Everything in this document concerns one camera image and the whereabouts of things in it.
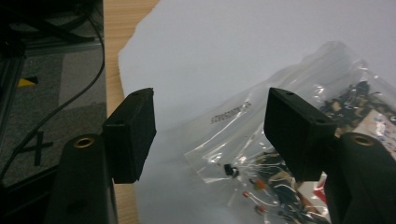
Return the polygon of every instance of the floor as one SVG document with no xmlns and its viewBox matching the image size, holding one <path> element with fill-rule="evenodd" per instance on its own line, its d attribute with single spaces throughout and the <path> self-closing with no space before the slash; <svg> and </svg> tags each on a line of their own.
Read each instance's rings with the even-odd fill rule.
<svg viewBox="0 0 396 224">
<path fill-rule="evenodd" d="M 92 15 L 98 27 L 103 27 L 101 11 L 95 10 Z M 95 36 L 87 21 L 73 33 Z M 91 82 L 102 60 L 102 50 L 97 43 L 83 48 L 49 48 L 27 54 L 0 148 L 0 168 L 40 120 Z M 3 179 L 4 184 L 12 185 L 57 165 L 69 139 L 84 133 L 100 133 L 105 120 L 106 82 L 103 72 L 92 88 L 39 129 L 12 162 Z"/>
</svg>

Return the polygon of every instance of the clear plastic bag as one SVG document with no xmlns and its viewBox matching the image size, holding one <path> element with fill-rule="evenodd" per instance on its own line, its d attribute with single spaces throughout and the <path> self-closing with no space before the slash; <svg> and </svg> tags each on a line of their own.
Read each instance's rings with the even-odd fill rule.
<svg viewBox="0 0 396 224">
<path fill-rule="evenodd" d="M 265 138 L 270 87 L 293 91 L 320 108 L 339 123 L 338 133 L 355 131 L 376 137 L 395 159 L 396 92 L 347 46 L 330 42 L 190 124 L 201 132 L 191 139 L 196 147 L 185 157 L 217 191 L 218 200 L 264 223 L 329 223 L 321 190 L 325 175 L 319 183 L 295 183 Z M 353 119 L 348 118 L 350 114 L 355 115 Z M 374 130 L 378 123 L 381 129 Z"/>
</svg>

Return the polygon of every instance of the wooden surface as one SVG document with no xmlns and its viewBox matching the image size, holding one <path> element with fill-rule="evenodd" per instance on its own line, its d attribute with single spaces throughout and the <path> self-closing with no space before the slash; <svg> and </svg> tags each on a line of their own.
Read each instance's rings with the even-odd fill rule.
<svg viewBox="0 0 396 224">
<path fill-rule="evenodd" d="M 120 84 L 118 54 L 136 25 L 159 0 L 104 0 L 106 49 L 106 99 L 110 115 L 124 96 Z M 133 185 L 115 185 L 119 223 L 138 223 Z"/>
</svg>

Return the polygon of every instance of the plastic bag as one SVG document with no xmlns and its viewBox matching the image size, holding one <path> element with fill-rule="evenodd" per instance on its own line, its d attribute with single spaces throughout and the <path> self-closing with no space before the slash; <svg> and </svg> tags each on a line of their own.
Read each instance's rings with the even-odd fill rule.
<svg viewBox="0 0 396 224">
<path fill-rule="evenodd" d="M 265 138 L 270 87 L 293 91 L 320 108 L 339 123 L 338 133 L 355 131 L 376 137 L 395 159 L 396 113 L 391 105 L 396 105 L 396 92 L 347 46 L 330 42 L 191 123 L 202 131 L 191 139 L 196 147 L 185 157 L 218 192 L 219 200 L 264 223 L 329 223 L 322 190 L 325 175 L 319 183 L 295 183 Z M 381 124 L 381 129 L 374 130 L 371 121 L 374 126 Z"/>
</svg>

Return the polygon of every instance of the gray carpet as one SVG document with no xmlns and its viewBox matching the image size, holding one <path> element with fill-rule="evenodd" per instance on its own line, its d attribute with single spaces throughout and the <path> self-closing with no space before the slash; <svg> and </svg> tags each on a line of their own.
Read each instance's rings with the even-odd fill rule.
<svg viewBox="0 0 396 224">
<path fill-rule="evenodd" d="M 37 77 L 34 86 L 18 87 L 11 107 L 0 149 L 0 167 L 3 168 L 15 146 L 35 125 L 58 105 L 82 90 L 97 74 L 102 61 L 99 49 L 67 54 L 29 57 L 22 71 L 23 77 Z M 74 104 L 57 114 L 39 131 L 43 144 L 41 161 L 35 165 L 34 151 L 19 154 L 12 163 L 4 184 L 9 186 L 26 177 L 58 164 L 64 144 L 84 133 L 100 133 L 106 120 L 105 73 L 97 83 Z M 36 137 L 28 144 L 34 146 Z"/>
</svg>

